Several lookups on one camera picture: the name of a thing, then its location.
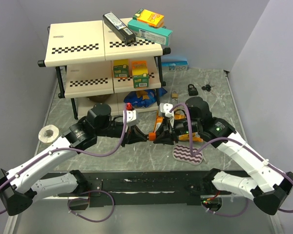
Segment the orange black padlock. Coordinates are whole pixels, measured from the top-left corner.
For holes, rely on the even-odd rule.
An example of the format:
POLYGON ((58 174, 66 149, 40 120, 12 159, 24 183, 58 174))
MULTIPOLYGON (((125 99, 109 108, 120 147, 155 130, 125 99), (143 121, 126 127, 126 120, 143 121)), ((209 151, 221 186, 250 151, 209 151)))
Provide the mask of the orange black padlock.
POLYGON ((148 140, 149 141, 155 141, 156 140, 156 133, 155 132, 150 132, 148 134, 148 140))

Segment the small brass padlock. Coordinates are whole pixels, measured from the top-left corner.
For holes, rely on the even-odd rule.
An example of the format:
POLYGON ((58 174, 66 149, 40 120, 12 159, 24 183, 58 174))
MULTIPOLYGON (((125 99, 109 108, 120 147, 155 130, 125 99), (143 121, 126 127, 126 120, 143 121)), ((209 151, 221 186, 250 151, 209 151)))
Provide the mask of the small brass padlock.
POLYGON ((179 97, 178 92, 177 92, 177 91, 172 91, 172 93, 171 93, 171 98, 172 98, 172 99, 178 99, 178 97, 179 97))

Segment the black Kaijing padlock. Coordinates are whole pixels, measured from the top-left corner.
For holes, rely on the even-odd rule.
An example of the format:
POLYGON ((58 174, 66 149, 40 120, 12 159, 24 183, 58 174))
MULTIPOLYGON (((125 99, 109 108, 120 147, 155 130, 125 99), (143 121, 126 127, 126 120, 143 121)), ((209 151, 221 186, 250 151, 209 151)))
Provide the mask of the black Kaijing padlock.
POLYGON ((198 95, 198 90, 193 84, 188 85, 188 95, 190 97, 198 95))

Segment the large brass long-shackle padlock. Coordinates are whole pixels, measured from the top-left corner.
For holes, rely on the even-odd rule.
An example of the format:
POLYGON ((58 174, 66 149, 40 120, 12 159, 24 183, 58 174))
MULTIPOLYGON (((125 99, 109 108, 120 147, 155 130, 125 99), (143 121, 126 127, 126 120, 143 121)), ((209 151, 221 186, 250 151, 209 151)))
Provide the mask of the large brass long-shackle padlock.
POLYGON ((178 100, 177 98, 173 98, 173 99, 171 100, 171 104, 172 104, 172 105, 179 104, 179 100, 178 100))

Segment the black key bunch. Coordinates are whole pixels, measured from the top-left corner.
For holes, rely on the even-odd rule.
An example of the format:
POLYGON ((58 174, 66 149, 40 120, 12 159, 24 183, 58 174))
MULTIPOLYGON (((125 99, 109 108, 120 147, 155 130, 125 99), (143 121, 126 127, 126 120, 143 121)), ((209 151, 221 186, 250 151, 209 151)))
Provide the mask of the black key bunch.
POLYGON ((205 84, 205 85, 201 85, 201 90, 212 93, 214 95, 214 93, 212 92, 213 87, 214 85, 205 84))

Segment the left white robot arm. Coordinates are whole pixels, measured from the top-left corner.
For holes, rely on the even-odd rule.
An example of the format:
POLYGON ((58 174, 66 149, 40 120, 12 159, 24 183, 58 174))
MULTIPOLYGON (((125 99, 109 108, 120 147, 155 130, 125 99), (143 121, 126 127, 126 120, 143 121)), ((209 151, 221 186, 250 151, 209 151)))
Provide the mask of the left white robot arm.
POLYGON ((96 104, 47 149, 22 165, 8 171, 0 169, 0 199, 5 212, 18 215, 35 201, 58 194, 83 195, 89 185, 79 170, 70 171, 63 176, 43 179, 53 168, 62 162, 82 153, 97 142, 98 137, 119 138, 119 147, 137 142, 146 142, 148 137, 138 127, 138 114, 129 104, 124 105, 123 121, 111 117, 108 104, 96 104))

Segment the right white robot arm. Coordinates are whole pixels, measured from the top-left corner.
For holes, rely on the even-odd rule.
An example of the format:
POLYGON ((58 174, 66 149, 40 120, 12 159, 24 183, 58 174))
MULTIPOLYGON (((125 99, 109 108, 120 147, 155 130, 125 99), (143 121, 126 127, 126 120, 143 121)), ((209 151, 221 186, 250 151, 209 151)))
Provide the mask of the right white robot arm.
POLYGON ((268 159, 256 152, 226 120, 214 117, 209 105, 201 97, 191 97, 181 106, 185 118, 175 119, 178 107, 161 103, 158 114, 163 118, 161 125, 150 137, 155 144, 177 143, 178 137, 196 132, 205 144, 198 150, 189 147, 177 152, 185 159, 194 158, 209 145, 233 159, 248 175, 238 177, 218 169, 211 169, 205 177, 204 190, 208 194, 226 191, 248 198, 264 213, 275 215, 293 189, 293 173, 284 172, 273 166, 268 159))

